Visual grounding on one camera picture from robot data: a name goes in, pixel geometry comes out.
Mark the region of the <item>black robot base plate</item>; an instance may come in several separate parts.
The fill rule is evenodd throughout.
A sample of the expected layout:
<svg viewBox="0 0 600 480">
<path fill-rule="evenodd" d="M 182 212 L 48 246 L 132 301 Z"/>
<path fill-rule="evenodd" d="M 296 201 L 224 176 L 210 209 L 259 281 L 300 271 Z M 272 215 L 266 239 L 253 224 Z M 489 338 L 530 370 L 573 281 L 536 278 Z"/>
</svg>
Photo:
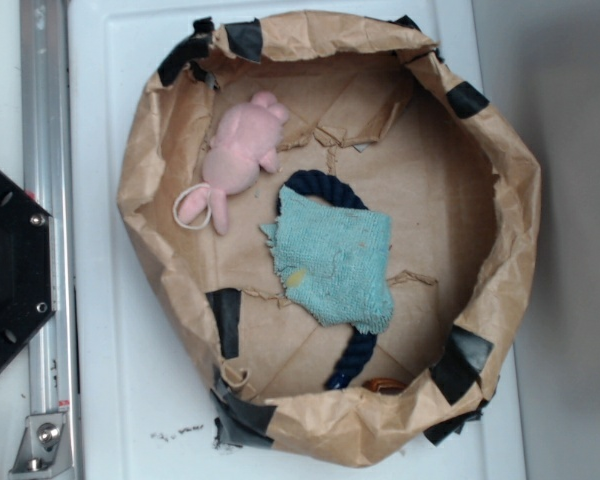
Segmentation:
<svg viewBox="0 0 600 480">
<path fill-rule="evenodd" d="M 0 171 L 0 373 L 54 313 L 51 216 Z"/>
</svg>

